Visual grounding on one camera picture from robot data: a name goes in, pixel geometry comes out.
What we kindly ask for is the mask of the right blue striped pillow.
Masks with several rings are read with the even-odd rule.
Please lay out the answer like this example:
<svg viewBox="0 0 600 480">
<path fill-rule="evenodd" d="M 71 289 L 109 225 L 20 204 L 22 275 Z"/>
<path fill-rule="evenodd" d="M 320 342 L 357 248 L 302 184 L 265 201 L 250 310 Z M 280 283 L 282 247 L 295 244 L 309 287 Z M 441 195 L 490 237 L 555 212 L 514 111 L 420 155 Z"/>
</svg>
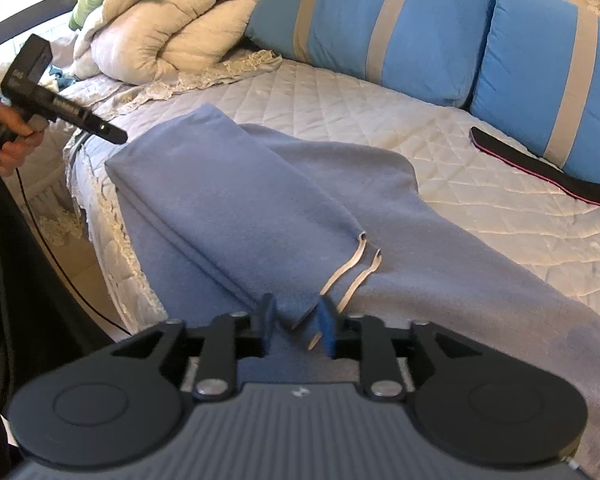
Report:
<svg viewBox="0 0 600 480">
<path fill-rule="evenodd" d="M 496 0 L 470 111 L 600 184 L 600 17 L 567 0 Z"/>
</svg>

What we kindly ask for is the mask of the left blue striped pillow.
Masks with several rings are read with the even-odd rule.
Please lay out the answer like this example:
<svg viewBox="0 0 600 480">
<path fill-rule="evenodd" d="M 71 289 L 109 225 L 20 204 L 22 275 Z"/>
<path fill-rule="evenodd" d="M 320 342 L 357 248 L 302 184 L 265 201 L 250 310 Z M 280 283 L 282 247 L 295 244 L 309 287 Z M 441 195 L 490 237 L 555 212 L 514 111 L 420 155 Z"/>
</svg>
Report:
<svg viewBox="0 0 600 480">
<path fill-rule="evenodd" d="M 495 0 L 259 0 L 246 35 L 283 58 L 462 107 Z"/>
</svg>

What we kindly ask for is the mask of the blue-grey sweatpants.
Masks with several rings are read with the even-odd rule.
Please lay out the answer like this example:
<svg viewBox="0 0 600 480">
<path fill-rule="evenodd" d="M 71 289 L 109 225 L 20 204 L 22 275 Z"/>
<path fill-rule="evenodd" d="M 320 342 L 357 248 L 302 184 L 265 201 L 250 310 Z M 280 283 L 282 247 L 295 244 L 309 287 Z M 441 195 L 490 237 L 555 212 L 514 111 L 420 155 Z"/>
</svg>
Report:
<svg viewBox="0 0 600 480">
<path fill-rule="evenodd" d="M 600 316 L 445 220 L 402 155 L 238 125 L 212 105 L 106 163 L 140 268 L 166 313 L 194 325 L 277 302 L 263 382 L 351 380 L 312 349 L 316 304 L 403 327 L 437 323 L 562 376 L 588 404 L 579 462 L 600 479 Z"/>
</svg>

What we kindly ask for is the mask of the blue striped pillow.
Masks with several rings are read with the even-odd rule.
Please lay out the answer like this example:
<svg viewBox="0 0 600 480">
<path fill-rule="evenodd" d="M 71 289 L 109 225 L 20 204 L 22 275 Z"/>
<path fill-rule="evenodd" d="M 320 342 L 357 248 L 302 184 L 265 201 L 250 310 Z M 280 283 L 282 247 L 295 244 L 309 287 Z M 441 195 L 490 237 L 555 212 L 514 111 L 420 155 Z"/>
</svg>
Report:
<svg viewBox="0 0 600 480">
<path fill-rule="evenodd" d="M 283 58 L 462 107 L 495 0 L 259 0 L 246 35 Z"/>
<path fill-rule="evenodd" d="M 600 17 L 567 0 L 496 0 L 470 111 L 600 184 Z"/>
</svg>

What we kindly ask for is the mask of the quilted white bedspread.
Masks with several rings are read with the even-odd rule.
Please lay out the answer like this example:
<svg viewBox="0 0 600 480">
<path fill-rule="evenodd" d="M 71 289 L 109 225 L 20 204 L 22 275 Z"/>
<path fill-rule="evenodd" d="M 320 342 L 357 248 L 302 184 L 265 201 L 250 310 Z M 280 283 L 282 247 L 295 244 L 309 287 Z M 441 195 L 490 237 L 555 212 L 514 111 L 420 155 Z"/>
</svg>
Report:
<svg viewBox="0 0 600 480">
<path fill-rule="evenodd" d="M 66 96 L 139 136 L 210 103 L 235 122 L 308 141 L 384 148 L 413 165 L 438 214 L 600 316 L 600 207 L 478 151 L 464 110 L 434 106 L 355 78 L 240 50 L 206 70 L 139 87 L 97 76 Z M 102 314 L 138 332 L 164 318 L 126 236 L 104 163 L 114 147 L 58 122 L 7 181 L 70 278 Z"/>
</svg>

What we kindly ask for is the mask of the beige folded comforter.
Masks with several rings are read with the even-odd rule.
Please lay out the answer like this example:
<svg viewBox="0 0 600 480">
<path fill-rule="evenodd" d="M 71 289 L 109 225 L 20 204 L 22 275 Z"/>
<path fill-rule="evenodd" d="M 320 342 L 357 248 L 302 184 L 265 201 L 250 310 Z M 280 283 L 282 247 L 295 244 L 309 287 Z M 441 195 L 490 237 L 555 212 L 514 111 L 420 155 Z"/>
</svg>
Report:
<svg viewBox="0 0 600 480">
<path fill-rule="evenodd" d="M 85 20 L 70 74 L 148 84 L 222 61 L 258 0 L 104 0 Z"/>
</svg>

